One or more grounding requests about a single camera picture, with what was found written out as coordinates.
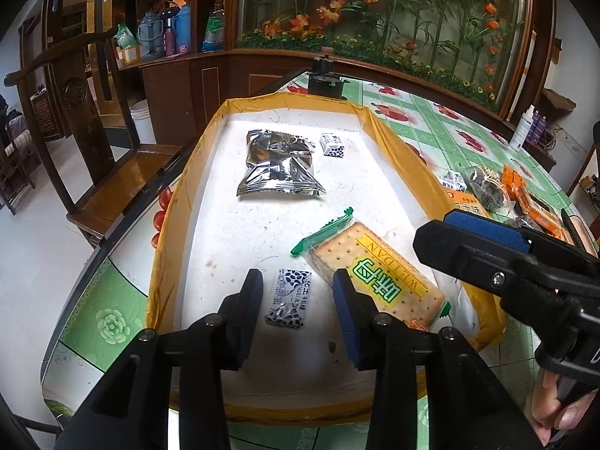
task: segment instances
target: green flower print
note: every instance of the green flower print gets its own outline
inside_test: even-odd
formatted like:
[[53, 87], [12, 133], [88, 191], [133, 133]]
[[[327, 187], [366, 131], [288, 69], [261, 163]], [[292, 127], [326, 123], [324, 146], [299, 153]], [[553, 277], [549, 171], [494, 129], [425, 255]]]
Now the green flower print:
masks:
[[131, 329], [126, 326], [121, 313], [116, 309], [101, 309], [96, 313], [98, 330], [107, 343], [115, 345], [123, 343]]

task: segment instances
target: metal bolt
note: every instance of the metal bolt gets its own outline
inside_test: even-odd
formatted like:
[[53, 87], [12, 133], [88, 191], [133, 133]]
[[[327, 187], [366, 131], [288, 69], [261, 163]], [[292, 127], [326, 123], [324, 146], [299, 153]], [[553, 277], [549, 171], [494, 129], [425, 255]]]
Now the metal bolt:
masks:
[[506, 281], [506, 276], [503, 272], [494, 272], [491, 277], [491, 284], [494, 287], [502, 287], [504, 285], [504, 281]]
[[145, 328], [137, 334], [137, 339], [147, 342], [154, 338], [154, 335], [156, 335], [156, 332], [152, 328]]
[[387, 313], [377, 313], [373, 317], [373, 321], [379, 326], [388, 326], [388, 324], [392, 323], [392, 317]]
[[204, 323], [206, 323], [206, 326], [219, 326], [221, 323], [223, 323], [223, 321], [223, 316], [218, 313], [207, 314], [204, 317]]
[[454, 333], [454, 328], [452, 328], [451, 326], [445, 326], [444, 328], [442, 328], [442, 336], [449, 340], [454, 340], [455, 338], [457, 338], [456, 334]]

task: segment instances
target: finger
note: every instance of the finger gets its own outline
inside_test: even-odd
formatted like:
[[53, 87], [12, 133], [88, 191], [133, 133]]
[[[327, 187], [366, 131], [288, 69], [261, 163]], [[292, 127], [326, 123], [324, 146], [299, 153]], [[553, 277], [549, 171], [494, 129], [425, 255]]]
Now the finger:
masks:
[[554, 428], [557, 430], [573, 430], [586, 414], [595, 394], [586, 394], [579, 401], [565, 406], [556, 416]]
[[544, 369], [538, 371], [538, 378], [533, 389], [532, 416], [544, 428], [553, 428], [556, 415], [560, 411], [560, 401], [557, 400], [558, 376]]
[[548, 445], [548, 442], [550, 441], [551, 430], [550, 430], [550, 428], [544, 428], [544, 426], [542, 424], [540, 424], [538, 421], [536, 421], [535, 418], [533, 418], [532, 413], [531, 413], [531, 406], [532, 406], [532, 395], [528, 395], [527, 399], [525, 401], [525, 410], [524, 410], [525, 418], [527, 418], [527, 421], [529, 421], [529, 424], [533, 428], [533, 431], [536, 434], [536, 436], [538, 437], [538, 440], [540, 442], [542, 442], [542, 445], [546, 446], [546, 445]]

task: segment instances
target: glass window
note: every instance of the glass window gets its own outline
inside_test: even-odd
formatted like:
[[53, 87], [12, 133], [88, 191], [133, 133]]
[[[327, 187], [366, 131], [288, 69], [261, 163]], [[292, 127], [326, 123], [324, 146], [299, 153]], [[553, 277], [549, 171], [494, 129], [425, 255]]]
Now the glass window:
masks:
[[523, 8], [523, 0], [239, 0], [237, 45], [333, 47], [496, 110]]

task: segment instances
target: white floor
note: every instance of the white floor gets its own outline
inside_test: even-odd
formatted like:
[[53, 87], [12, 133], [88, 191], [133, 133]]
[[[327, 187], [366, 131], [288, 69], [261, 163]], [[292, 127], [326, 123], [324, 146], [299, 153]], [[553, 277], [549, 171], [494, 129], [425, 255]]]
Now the white floor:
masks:
[[[73, 137], [52, 143], [52, 157], [71, 196], [92, 184]], [[113, 149], [115, 157], [125, 149]], [[13, 413], [55, 424], [41, 395], [40, 365], [61, 309], [92, 248], [50, 183], [33, 173], [35, 189], [13, 216], [0, 210], [0, 392]], [[53, 437], [34, 432], [41, 448]]]

